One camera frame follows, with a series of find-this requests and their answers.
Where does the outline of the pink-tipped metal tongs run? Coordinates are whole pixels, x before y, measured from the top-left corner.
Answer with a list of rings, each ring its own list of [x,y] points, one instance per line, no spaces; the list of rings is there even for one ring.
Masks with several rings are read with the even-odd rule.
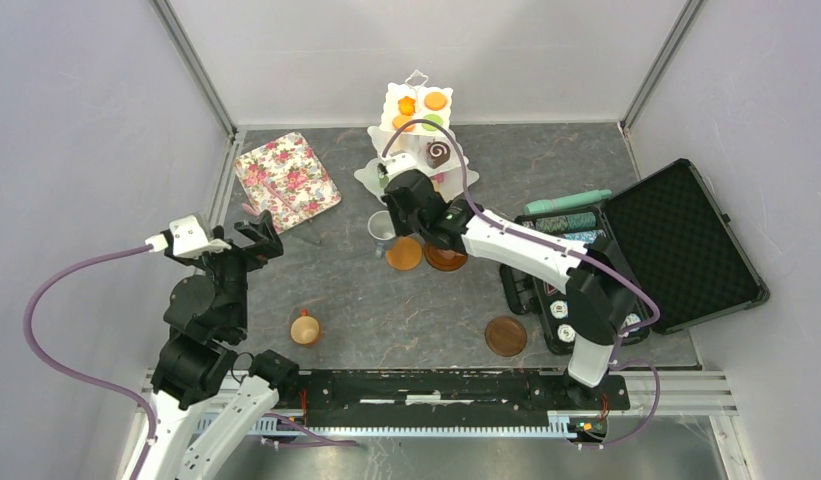
[[[278,234],[291,233],[294,238],[310,245],[323,245],[320,234],[313,226],[313,220],[302,209],[279,193],[268,181],[263,181],[262,186],[268,194],[268,200],[261,203],[258,208],[250,202],[241,203],[240,207],[245,213],[253,217],[268,213]]]

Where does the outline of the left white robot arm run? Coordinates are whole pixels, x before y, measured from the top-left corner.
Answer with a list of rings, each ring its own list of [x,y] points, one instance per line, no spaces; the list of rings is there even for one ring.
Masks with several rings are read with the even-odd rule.
[[[247,276],[284,252],[269,212],[235,228],[251,245],[238,247],[223,228],[207,232],[195,219],[175,221],[151,243],[199,272],[171,293],[164,315],[170,338],[151,379],[150,439],[135,451],[133,479],[212,479],[260,417],[299,397],[298,365],[266,350],[209,430],[191,440],[237,361],[233,346],[247,337]]]

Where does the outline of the orange star pastry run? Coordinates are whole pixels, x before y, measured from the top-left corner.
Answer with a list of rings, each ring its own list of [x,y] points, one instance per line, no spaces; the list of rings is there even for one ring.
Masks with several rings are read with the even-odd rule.
[[[397,102],[398,111],[403,116],[413,117],[416,112],[416,99],[405,96]]]

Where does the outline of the white mug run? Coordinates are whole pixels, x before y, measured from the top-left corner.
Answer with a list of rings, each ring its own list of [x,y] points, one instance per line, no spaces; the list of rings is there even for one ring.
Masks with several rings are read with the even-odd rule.
[[[375,255],[384,258],[397,241],[397,234],[388,210],[372,214],[367,222],[367,231],[375,242]]]

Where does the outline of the dark brown wooden coaster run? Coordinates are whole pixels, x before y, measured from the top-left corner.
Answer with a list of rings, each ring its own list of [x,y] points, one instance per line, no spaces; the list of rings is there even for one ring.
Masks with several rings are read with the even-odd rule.
[[[487,347],[501,357],[513,357],[527,345],[527,331],[512,317],[496,317],[486,326],[484,339]]]

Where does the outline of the orange round macaron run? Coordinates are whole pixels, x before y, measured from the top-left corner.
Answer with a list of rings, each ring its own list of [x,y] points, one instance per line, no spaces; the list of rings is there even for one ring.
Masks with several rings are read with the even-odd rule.
[[[430,91],[424,97],[424,105],[428,110],[439,111],[448,105],[448,97],[442,91]]]
[[[407,125],[409,122],[413,120],[412,116],[400,114],[395,116],[392,119],[391,125],[395,130],[401,129],[403,126]]]

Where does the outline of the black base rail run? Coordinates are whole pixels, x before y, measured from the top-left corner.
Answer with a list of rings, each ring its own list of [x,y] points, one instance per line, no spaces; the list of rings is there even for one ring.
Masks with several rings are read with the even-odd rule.
[[[299,410],[305,426],[539,427],[551,412],[599,417],[627,411],[620,375],[584,387],[542,369],[301,371],[285,381],[276,410]]]

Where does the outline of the floral rectangular tray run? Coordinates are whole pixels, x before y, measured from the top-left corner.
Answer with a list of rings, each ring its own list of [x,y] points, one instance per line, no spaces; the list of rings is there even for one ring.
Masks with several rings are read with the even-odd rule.
[[[299,132],[290,132],[239,155],[233,161],[233,169],[248,202],[255,208],[268,200],[263,181],[268,181],[311,219],[342,200],[335,182]]]

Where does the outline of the white three-tier dessert stand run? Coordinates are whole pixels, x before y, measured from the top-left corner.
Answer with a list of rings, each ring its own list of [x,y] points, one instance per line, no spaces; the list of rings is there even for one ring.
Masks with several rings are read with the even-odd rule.
[[[448,105],[439,111],[428,110],[424,105],[424,97],[430,91],[442,91],[446,94]],[[465,191],[480,179],[480,174],[469,168],[469,160],[462,146],[454,139],[451,130],[453,95],[454,91],[450,87],[431,86],[429,77],[419,70],[400,83],[391,82],[387,85],[380,119],[377,124],[367,129],[376,156],[354,173],[355,179],[383,205],[382,210],[387,210],[387,207],[381,200],[384,190],[378,185],[376,165],[382,157],[396,152],[404,151],[413,155],[417,160],[415,170],[421,171],[431,179],[435,190],[446,201],[465,199]],[[397,102],[405,96],[416,99],[416,112],[411,122],[395,130],[391,122],[395,116],[400,115]],[[443,125],[436,132],[427,131],[422,127],[424,116],[429,113],[437,114],[443,119]],[[440,168],[431,169],[426,163],[425,147],[435,140],[446,142],[451,147],[451,158]],[[438,183],[435,179],[439,173],[445,174],[443,183]]]

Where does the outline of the black open carrying case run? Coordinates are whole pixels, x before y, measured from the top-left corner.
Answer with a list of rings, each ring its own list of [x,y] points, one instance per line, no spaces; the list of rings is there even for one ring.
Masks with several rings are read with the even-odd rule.
[[[516,221],[537,230],[536,219],[582,212],[594,213],[597,225],[571,232],[603,230],[600,238],[618,244],[635,281],[661,312],[649,327],[634,328],[625,345],[754,308],[770,297],[731,230],[729,216],[687,159],[600,202],[546,214],[523,213]]]

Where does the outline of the orange mug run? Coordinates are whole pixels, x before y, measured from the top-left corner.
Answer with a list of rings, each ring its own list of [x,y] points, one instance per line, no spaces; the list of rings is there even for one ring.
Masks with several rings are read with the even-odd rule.
[[[301,346],[316,344],[322,334],[320,322],[306,309],[301,309],[299,316],[290,325],[290,337]]]

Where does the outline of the green round macaron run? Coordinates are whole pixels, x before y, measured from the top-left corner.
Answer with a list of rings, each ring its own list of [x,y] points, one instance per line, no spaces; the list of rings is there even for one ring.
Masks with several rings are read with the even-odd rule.
[[[425,130],[436,132],[442,125],[443,119],[439,115],[429,113],[424,116],[424,122],[422,123],[422,127]]]

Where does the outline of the large brown wooden saucer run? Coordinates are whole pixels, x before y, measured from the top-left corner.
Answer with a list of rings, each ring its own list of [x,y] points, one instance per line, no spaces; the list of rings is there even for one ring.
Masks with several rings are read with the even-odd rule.
[[[452,272],[462,268],[468,257],[459,252],[443,250],[425,243],[423,253],[427,263],[434,269],[442,272]]]

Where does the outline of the chocolate swirl roll cake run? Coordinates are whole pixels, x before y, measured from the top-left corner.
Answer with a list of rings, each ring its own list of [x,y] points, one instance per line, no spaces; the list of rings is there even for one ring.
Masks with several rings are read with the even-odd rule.
[[[431,169],[440,168],[451,158],[451,147],[443,141],[429,142],[425,147],[426,163]]]

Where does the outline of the green chip stack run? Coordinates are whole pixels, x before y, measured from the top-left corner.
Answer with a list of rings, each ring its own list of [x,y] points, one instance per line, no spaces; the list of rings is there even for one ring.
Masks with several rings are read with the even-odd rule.
[[[549,216],[536,219],[535,228],[550,235],[592,229],[597,225],[597,217],[592,212]]]

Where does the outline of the light blue chip stack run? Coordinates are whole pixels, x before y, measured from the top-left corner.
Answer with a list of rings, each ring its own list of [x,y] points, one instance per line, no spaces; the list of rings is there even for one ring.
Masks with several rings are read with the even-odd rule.
[[[593,243],[597,238],[604,237],[603,230],[587,230],[581,232],[570,232],[562,234],[561,237],[567,240],[582,241],[585,243]]]

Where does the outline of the light orange wooden coaster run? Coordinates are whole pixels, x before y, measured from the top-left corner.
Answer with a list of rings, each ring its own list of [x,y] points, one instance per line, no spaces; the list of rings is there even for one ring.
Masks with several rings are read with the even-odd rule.
[[[422,245],[411,237],[399,237],[385,252],[387,263],[398,271],[414,269],[419,265],[423,256]]]

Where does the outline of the loose white poker chips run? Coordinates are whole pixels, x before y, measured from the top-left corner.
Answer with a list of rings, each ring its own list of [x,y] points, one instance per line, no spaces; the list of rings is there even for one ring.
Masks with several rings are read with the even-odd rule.
[[[565,300],[554,300],[549,305],[549,311],[555,323],[553,338],[564,344],[572,344],[576,339],[576,332],[568,323],[568,303]]]

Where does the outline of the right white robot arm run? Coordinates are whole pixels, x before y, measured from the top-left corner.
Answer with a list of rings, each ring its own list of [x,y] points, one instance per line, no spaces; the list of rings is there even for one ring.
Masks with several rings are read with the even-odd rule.
[[[647,298],[630,277],[596,257],[613,243],[600,238],[588,245],[544,235],[477,205],[464,212],[468,216],[457,225],[459,250],[513,267],[566,295],[575,338],[563,392],[577,408],[592,406],[603,396],[627,310]]]

